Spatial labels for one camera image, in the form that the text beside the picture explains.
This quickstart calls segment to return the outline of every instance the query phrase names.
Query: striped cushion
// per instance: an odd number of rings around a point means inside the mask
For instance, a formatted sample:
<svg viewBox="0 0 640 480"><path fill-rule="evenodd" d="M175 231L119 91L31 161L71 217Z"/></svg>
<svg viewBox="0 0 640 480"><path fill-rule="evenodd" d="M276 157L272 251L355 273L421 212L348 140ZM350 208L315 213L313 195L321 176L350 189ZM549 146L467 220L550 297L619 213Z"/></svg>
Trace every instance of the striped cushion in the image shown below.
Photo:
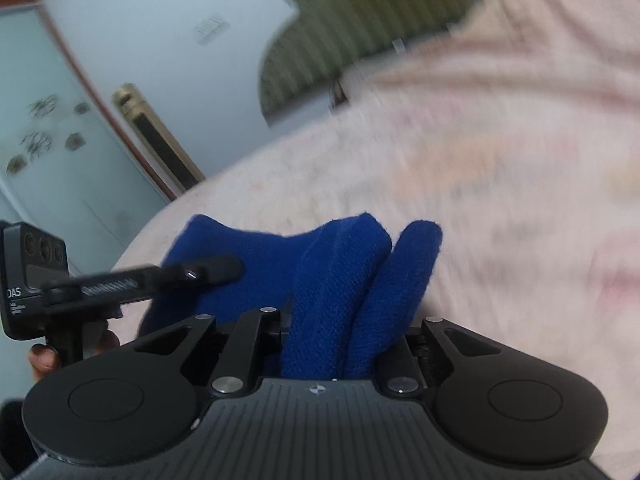
<svg viewBox="0 0 640 480"><path fill-rule="evenodd" d="M265 116L396 38L442 30L474 0L297 0L300 16L271 45L262 67Z"/></svg>

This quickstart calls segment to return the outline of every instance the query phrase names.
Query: round pad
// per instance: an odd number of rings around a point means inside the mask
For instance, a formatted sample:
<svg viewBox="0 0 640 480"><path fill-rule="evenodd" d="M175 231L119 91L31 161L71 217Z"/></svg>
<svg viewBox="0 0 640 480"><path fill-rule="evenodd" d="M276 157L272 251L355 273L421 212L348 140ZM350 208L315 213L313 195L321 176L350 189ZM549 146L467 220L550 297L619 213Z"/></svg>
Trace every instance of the round pad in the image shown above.
<svg viewBox="0 0 640 480"><path fill-rule="evenodd" d="M602 394L567 370L510 355L456 364L434 399L442 429L492 462L539 467L588 457L607 423Z"/></svg>
<svg viewBox="0 0 640 480"><path fill-rule="evenodd" d="M80 418L106 422L135 412L145 399L142 389L121 379L98 379L78 386L69 407Z"/></svg>
<svg viewBox="0 0 640 480"><path fill-rule="evenodd" d="M502 416L533 422L551 418L562 408L562 396L537 381L504 381L489 391L489 403Z"/></svg>
<svg viewBox="0 0 640 480"><path fill-rule="evenodd" d="M64 368L34 386L25 428L44 451L80 465L135 462L188 434L193 387L167 356L122 349Z"/></svg>

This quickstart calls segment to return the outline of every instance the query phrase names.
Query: camera module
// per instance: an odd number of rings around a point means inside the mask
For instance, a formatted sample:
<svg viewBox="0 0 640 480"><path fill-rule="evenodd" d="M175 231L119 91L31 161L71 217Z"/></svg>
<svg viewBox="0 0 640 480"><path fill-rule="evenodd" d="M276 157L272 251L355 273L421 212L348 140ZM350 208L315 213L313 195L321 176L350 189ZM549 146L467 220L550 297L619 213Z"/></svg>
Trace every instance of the camera module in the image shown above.
<svg viewBox="0 0 640 480"><path fill-rule="evenodd" d="M45 262L51 260L51 243L46 238L40 240L40 256Z"/></svg>
<svg viewBox="0 0 640 480"><path fill-rule="evenodd" d="M62 259L64 258L64 254L62 253L62 247L60 247L59 245L56 245L56 247L53 249L53 257L56 259L56 261L59 264L62 263Z"/></svg>
<svg viewBox="0 0 640 480"><path fill-rule="evenodd" d="M24 250L29 256L33 256L36 252L36 240L31 233L27 233L24 237Z"/></svg>

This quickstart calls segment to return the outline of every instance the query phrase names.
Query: blue cloth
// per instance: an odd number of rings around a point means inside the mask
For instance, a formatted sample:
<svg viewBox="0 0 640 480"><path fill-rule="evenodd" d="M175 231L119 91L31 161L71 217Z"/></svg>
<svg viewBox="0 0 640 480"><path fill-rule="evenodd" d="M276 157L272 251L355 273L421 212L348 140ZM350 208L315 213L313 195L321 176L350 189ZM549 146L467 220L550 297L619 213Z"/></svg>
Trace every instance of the blue cloth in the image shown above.
<svg viewBox="0 0 640 480"><path fill-rule="evenodd" d="M292 237L239 231L195 216L164 264L233 253L246 272L228 285L157 298L140 332L193 314L235 321L246 310L281 307L292 295L281 375L363 378L409 327L441 242L437 224L415 221L392 251L389 235L367 213Z"/></svg>

